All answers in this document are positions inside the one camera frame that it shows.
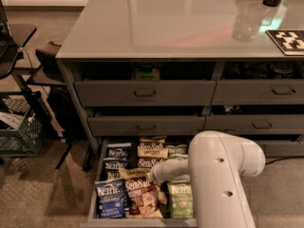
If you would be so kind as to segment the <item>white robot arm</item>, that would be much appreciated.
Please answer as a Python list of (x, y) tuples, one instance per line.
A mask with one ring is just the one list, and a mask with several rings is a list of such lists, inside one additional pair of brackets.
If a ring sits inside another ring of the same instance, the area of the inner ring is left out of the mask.
[(265, 162), (257, 143), (203, 131), (190, 142), (186, 160), (157, 164), (150, 178), (162, 183), (190, 176), (197, 228), (256, 228), (240, 177), (258, 176)]

